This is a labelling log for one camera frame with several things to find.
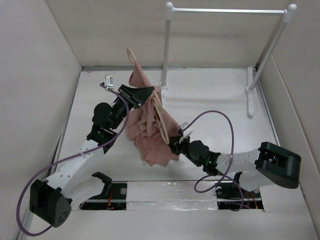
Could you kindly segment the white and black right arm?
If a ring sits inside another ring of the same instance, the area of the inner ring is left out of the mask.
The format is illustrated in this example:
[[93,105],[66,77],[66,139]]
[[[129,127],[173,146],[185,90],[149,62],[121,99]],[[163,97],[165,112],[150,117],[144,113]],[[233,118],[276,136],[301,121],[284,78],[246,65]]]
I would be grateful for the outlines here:
[[299,186],[301,157],[271,142],[262,142],[251,151],[226,154],[210,151],[200,140],[174,136],[169,139],[169,147],[173,154],[184,155],[208,175],[240,172],[239,179],[231,184],[237,197],[272,184],[286,189]]

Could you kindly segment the beige wooden hanger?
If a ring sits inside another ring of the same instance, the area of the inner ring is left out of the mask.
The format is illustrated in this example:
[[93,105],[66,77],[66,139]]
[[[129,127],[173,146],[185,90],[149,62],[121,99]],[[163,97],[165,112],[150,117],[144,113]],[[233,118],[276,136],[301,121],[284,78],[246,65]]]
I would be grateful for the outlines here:
[[[133,51],[130,48],[126,49],[126,53],[127,53],[129,61],[131,62],[132,66],[134,67],[135,63],[137,61],[135,54],[133,53]],[[159,129],[160,135],[163,139],[163,142],[166,145],[168,145],[169,144],[168,132],[167,132],[163,117],[161,115],[162,110],[163,110],[162,102],[159,98],[159,95],[156,93],[155,90],[153,91],[152,94],[153,94],[152,99],[154,101],[155,119],[158,124],[158,129]]]

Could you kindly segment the pink t shirt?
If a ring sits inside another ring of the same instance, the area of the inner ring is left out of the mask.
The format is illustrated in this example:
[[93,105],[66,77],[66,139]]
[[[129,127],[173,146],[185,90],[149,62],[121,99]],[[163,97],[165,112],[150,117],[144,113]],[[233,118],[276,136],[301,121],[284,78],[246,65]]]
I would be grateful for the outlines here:
[[[162,103],[160,88],[154,86],[154,91],[156,91]],[[161,115],[168,138],[177,136],[179,124],[164,108]],[[172,153],[169,145],[165,144],[161,137],[155,118],[153,94],[143,106],[130,111],[126,134],[127,138],[133,141],[139,150],[142,160],[150,166],[157,164],[166,167],[171,160],[178,161],[180,158]]]

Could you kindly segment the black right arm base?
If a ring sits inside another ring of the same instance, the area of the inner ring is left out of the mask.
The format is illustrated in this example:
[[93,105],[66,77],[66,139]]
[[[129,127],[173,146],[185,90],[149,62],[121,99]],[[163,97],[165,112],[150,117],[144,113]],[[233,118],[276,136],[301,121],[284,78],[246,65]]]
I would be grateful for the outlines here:
[[263,201],[260,190],[246,191],[236,186],[240,183],[240,176],[242,172],[236,172],[233,180],[229,178],[229,182],[222,182],[215,189],[214,195],[217,198],[218,210],[263,210]]

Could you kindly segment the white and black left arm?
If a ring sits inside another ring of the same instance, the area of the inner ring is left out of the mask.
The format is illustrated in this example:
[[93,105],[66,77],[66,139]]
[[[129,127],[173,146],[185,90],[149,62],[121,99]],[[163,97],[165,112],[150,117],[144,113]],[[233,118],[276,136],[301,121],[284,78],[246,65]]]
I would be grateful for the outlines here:
[[30,186],[30,211],[51,227],[60,227],[72,208],[92,196],[107,198],[111,194],[110,178],[101,172],[88,174],[88,168],[101,160],[120,135],[119,125],[126,126],[131,109],[142,107],[154,91],[153,86],[136,88],[122,84],[118,90],[106,87],[117,98],[113,104],[101,102],[93,110],[92,128],[75,157],[45,180]]

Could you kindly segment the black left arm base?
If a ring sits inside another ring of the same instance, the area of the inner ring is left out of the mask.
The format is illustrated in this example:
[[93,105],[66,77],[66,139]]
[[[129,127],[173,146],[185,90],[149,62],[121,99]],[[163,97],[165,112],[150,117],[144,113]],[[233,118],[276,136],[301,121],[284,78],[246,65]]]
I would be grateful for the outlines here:
[[95,172],[92,176],[104,184],[100,194],[79,205],[81,210],[124,211],[127,209],[127,181],[113,181],[109,176]]

